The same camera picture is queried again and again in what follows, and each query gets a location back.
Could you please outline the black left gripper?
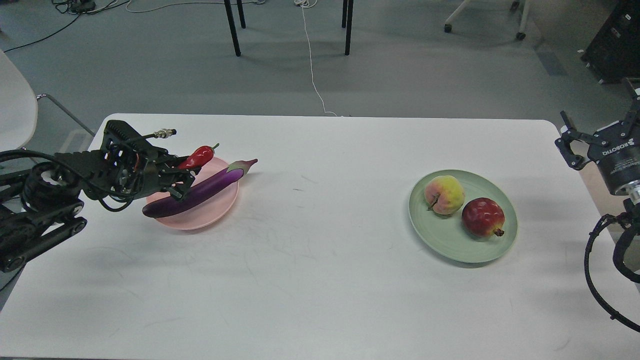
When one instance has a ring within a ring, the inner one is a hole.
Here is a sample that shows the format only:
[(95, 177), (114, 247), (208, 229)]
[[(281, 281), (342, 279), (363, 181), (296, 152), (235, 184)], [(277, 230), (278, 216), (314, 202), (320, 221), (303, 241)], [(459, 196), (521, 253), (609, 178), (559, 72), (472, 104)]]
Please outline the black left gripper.
[(182, 201), (195, 181), (194, 172), (166, 172), (189, 155), (176, 156), (160, 147), (102, 147), (55, 154), (55, 179), (73, 194), (89, 199), (107, 197), (126, 203), (166, 193)]

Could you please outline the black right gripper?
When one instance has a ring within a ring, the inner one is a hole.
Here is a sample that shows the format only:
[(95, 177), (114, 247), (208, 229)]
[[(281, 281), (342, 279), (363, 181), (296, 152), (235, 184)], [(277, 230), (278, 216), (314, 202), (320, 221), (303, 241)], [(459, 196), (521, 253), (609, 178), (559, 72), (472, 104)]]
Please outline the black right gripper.
[[(581, 171), (594, 161), (606, 189), (614, 196), (627, 195), (627, 185), (640, 178), (640, 78), (624, 77), (621, 82), (631, 96), (631, 105), (623, 121), (615, 121), (591, 135), (579, 131), (567, 112), (561, 111), (564, 127), (554, 142), (567, 166), (573, 170)], [(590, 145), (591, 160), (574, 153), (571, 147), (574, 141)]]

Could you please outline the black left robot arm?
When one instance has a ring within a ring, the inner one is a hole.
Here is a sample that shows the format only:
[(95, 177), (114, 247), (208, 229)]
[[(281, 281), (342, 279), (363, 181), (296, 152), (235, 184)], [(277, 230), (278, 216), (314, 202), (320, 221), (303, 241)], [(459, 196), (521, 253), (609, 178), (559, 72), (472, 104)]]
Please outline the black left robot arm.
[[(12, 272), (75, 236), (87, 225), (80, 194), (128, 207), (157, 192), (182, 200), (204, 163), (157, 146), (107, 145), (98, 150), (55, 153), (8, 150), (1, 161), (41, 158), (32, 168), (1, 176), (1, 271)], [(21, 210), (4, 203), (19, 198)]]

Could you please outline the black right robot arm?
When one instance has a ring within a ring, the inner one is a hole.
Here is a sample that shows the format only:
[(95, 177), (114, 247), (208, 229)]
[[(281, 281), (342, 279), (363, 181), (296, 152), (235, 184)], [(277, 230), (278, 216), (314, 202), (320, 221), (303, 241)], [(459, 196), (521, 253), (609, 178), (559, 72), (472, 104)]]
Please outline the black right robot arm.
[(636, 322), (615, 310), (597, 291), (590, 274), (590, 255), (595, 239), (611, 224), (619, 224), (622, 235), (615, 243), (612, 262), (617, 271), (633, 283), (640, 276), (625, 262), (625, 256), (640, 232), (640, 100), (639, 78), (622, 80), (630, 92), (631, 104), (624, 119), (614, 121), (593, 134), (578, 131), (565, 111), (560, 112), (564, 122), (561, 134), (554, 141), (569, 168), (580, 171), (589, 163), (596, 164), (606, 189), (613, 196), (624, 196), (624, 212), (604, 214), (589, 233), (583, 254), (583, 272), (587, 287), (595, 301), (609, 314), (610, 319), (639, 332)]

